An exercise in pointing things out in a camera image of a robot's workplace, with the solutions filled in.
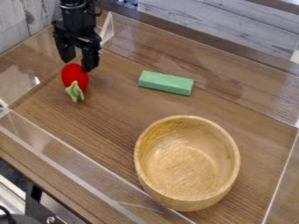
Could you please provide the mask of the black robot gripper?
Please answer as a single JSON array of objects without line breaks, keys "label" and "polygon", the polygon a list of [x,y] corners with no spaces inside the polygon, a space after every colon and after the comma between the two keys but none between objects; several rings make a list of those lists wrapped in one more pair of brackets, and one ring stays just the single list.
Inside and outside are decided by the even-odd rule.
[{"label": "black robot gripper", "polygon": [[99,66],[102,37],[95,32],[102,16],[101,0],[57,0],[51,24],[55,44],[65,63],[77,57],[75,46],[82,47],[82,68],[90,72]]}]

